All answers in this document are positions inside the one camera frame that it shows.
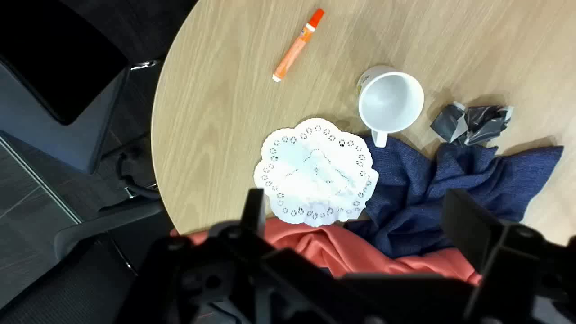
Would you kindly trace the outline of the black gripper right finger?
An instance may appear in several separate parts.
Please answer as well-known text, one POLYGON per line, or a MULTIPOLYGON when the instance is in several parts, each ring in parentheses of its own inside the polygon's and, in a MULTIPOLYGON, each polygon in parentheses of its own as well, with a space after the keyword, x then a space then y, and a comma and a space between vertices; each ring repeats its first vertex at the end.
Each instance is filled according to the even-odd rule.
POLYGON ((482 276, 484 287, 495 287, 502 271, 505 226, 489 215, 468 193, 451 190, 442 200, 441 229, 466 262, 482 276))

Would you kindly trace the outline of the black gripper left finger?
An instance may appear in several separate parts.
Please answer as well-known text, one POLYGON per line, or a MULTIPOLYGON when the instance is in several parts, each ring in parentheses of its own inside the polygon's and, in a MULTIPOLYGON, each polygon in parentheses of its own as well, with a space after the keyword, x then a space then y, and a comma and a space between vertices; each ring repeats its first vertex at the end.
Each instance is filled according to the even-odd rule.
POLYGON ((241 229, 250 235, 262 235, 264 229, 264 191, 250 190, 241 213, 241 229))

